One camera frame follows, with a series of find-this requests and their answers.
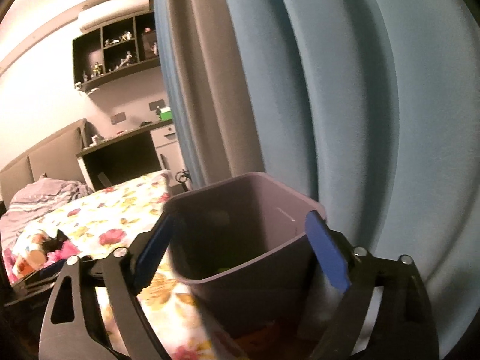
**small dark item on bed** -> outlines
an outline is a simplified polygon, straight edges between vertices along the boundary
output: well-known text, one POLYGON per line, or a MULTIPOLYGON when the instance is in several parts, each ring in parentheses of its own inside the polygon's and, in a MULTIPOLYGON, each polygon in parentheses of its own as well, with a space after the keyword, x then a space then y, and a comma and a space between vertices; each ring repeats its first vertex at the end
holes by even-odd
POLYGON ((0 200, 0 218, 7 212, 7 207, 5 206, 5 202, 0 200))
POLYGON ((60 250, 62 249, 63 243, 68 239, 69 238, 63 233, 63 231, 57 230, 57 236, 55 238, 46 239, 42 244, 42 248, 46 253, 60 250))

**electrical outlet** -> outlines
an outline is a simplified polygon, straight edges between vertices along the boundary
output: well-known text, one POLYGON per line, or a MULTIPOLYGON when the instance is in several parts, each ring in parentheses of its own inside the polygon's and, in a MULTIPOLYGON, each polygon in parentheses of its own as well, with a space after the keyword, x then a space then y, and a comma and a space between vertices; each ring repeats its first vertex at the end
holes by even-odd
POLYGON ((160 108, 164 108, 165 107, 165 100, 164 99, 160 99, 160 100, 157 100, 157 101, 153 101, 151 103, 148 103, 148 106, 150 107, 150 110, 151 111, 156 111, 157 110, 157 107, 160 107, 160 108))
POLYGON ((117 123, 123 122, 124 120, 127 120, 127 116, 125 112, 120 112, 119 114, 116 114, 110 118, 112 121, 113 125, 116 125, 117 123))

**black wall shelf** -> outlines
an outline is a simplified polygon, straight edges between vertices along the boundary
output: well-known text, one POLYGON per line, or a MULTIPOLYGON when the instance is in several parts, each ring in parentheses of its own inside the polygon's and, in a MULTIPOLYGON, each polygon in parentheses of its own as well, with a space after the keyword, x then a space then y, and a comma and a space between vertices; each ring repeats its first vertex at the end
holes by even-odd
POLYGON ((129 74, 160 66, 160 59, 154 53, 156 42, 153 12, 119 20, 74 39, 74 84, 81 91, 89 92, 129 74), (131 57, 121 66, 128 52, 131 57), (100 75, 92 77, 96 63, 102 65, 100 75), (88 76, 87 81, 83 79, 84 73, 88 76))

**gray headboard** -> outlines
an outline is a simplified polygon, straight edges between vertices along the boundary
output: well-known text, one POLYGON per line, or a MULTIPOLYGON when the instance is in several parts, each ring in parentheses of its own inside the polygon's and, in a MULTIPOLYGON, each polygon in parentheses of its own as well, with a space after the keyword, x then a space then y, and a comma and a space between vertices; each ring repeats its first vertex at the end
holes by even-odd
POLYGON ((37 143, 0 170, 0 191, 6 207, 26 185, 46 173, 51 179, 85 182, 75 155, 90 143, 87 120, 70 124, 37 143))

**desk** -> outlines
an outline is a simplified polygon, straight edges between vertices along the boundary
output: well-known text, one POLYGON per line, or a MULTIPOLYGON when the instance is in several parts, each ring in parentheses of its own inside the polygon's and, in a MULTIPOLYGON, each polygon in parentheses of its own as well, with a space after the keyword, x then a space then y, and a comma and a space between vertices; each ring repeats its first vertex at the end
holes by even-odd
POLYGON ((152 123, 107 139, 76 154, 87 185, 94 191, 169 169, 184 168, 171 120, 152 123))

